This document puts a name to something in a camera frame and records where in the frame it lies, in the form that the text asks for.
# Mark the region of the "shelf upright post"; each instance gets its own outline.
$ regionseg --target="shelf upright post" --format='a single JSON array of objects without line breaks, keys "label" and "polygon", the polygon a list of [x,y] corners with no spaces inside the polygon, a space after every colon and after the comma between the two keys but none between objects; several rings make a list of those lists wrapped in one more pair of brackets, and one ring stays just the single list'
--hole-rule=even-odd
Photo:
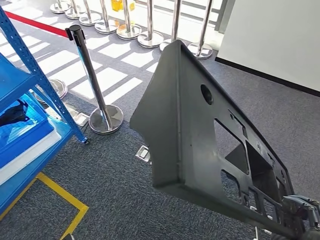
[{"label": "shelf upright post", "polygon": [[51,101],[54,104],[63,119],[64,119],[73,131],[73,133],[81,142],[86,143],[85,137],[78,125],[72,119],[66,107],[51,85],[49,80],[39,67],[35,59],[30,53],[27,46],[21,39],[19,33],[14,27],[5,11],[0,6],[0,28],[2,29],[7,40],[14,50],[26,65],[32,75],[36,76],[38,85],[42,88]]}]

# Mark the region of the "stanchion post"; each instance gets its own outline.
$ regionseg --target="stanchion post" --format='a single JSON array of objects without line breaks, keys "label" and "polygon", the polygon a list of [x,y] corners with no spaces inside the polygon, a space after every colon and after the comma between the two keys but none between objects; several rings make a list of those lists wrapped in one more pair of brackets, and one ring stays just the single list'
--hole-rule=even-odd
[{"label": "stanchion post", "polygon": [[188,46],[188,49],[198,60],[208,59],[213,53],[213,50],[210,45],[205,44],[205,36],[206,35],[207,26],[209,22],[213,1],[214,0],[208,1],[207,9],[205,10],[205,18],[203,19],[200,40],[198,42],[191,43]]},{"label": "stanchion post", "polygon": [[118,37],[123,40],[132,40],[137,38],[142,32],[141,27],[136,24],[131,24],[128,2],[127,0],[122,0],[122,5],[123,12],[125,13],[125,24],[118,26],[116,30],[116,34]]},{"label": "stanchion post", "polygon": [[70,4],[67,2],[61,2],[61,0],[57,0],[56,3],[50,6],[50,10],[54,14],[63,14],[70,8]]},{"label": "stanchion post", "polygon": [[119,22],[109,18],[105,0],[100,0],[100,3],[101,4],[103,20],[97,22],[94,25],[95,30],[100,34],[111,34],[115,32],[119,26]]},{"label": "stanchion post", "polygon": [[66,11],[66,16],[69,19],[79,19],[80,15],[82,14],[79,6],[77,6],[75,0],[70,0],[71,8]]},{"label": "stanchion post", "polygon": [[137,37],[137,41],[140,45],[144,48],[157,48],[164,41],[162,34],[153,31],[153,0],[147,0],[147,22],[148,29],[144,31]]},{"label": "stanchion post", "polygon": [[84,26],[94,26],[94,24],[101,20],[99,13],[91,12],[87,0],[83,0],[85,7],[85,13],[82,14],[78,21]]},{"label": "stanchion post", "polygon": [[122,111],[115,105],[106,105],[103,93],[91,63],[85,44],[84,32],[79,25],[72,25],[66,29],[68,37],[77,46],[78,53],[88,75],[98,107],[94,110],[89,119],[90,127],[97,134],[112,134],[119,129],[124,120]]},{"label": "stanchion post", "polygon": [[171,39],[166,39],[160,44],[160,51],[163,51],[168,45],[177,40],[178,36],[179,18],[180,16],[182,0],[175,0],[174,9],[173,11],[172,30]]}]

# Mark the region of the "black plastic car part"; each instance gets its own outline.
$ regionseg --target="black plastic car part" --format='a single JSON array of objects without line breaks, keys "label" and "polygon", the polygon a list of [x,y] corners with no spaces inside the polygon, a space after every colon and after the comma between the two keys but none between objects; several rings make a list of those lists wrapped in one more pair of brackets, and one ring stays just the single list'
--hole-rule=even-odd
[{"label": "black plastic car part", "polygon": [[[219,152],[217,126],[238,145]],[[162,54],[130,127],[149,145],[158,190],[290,239],[305,231],[294,204],[282,202],[294,194],[287,168],[181,41]],[[222,175],[236,182],[238,201],[225,194]],[[257,211],[251,210],[250,194]],[[272,206],[272,220],[266,202]]]}]

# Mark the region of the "rectangular cutout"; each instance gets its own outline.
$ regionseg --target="rectangular cutout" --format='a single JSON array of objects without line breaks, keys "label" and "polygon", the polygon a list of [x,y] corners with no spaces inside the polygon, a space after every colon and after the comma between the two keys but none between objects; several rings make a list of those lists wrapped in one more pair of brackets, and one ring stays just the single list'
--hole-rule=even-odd
[{"label": "rectangular cutout", "polygon": [[237,204],[241,204],[242,199],[240,197],[239,184],[237,179],[224,170],[222,170],[220,174],[222,187],[226,197],[235,201]]},{"label": "rectangular cutout", "polygon": [[277,222],[277,212],[275,205],[272,204],[271,202],[263,199],[263,207],[266,211],[266,216],[272,221]]},{"label": "rectangular cutout", "polygon": [[230,113],[230,118],[235,123],[236,128],[238,130],[238,132],[242,133],[246,138],[248,138],[248,136],[247,135],[246,127],[243,125],[240,120],[238,120],[236,116],[235,116],[233,113],[232,113],[230,110],[229,111]]},{"label": "rectangular cutout", "polygon": [[214,124],[217,152],[221,157],[248,174],[245,146],[217,119],[214,119]]},{"label": "rectangular cutout", "polygon": [[252,183],[254,187],[280,203],[273,168],[250,143],[246,141],[246,144]]}]

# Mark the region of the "blue shelving rack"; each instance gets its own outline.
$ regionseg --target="blue shelving rack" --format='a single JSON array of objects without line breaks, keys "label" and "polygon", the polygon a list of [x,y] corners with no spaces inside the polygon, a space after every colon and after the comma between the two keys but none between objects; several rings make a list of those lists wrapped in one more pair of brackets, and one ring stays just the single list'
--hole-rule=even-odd
[{"label": "blue shelving rack", "polygon": [[[0,28],[12,48],[30,72],[26,73],[15,67],[8,69],[8,65],[11,63],[5,57],[0,56],[0,112],[8,108],[23,94],[27,94],[30,98],[35,100],[29,92],[32,89],[64,120],[64,122],[59,121],[46,114],[62,137],[61,140],[11,179],[0,185],[1,215],[72,135],[75,135],[82,143],[88,143],[88,139],[77,126],[1,6]],[[45,95],[38,91],[35,87],[37,84],[42,87]]]}]

